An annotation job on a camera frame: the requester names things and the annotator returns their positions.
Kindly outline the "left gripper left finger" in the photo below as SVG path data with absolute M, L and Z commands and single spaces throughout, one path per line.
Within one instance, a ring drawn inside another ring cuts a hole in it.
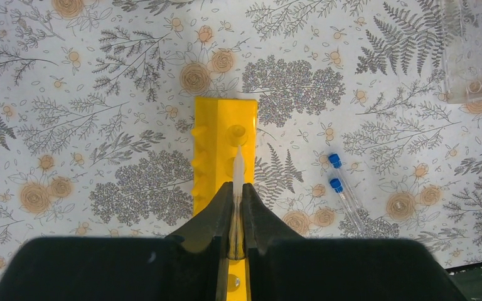
M 166 239 L 170 256 L 168 300 L 225 300 L 233 184 L 225 182 L 210 203 Z

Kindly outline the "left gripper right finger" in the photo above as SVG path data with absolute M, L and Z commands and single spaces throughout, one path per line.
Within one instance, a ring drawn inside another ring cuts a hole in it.
M 279 270 L 276 255 L 270 253 L 269 248 L 281 247 L 281 240 L 302 240 L 303 237 L 265 206 L 250 183 L 242 187 L 242 215 L 248 299 L 290 300 L 286 272 Z

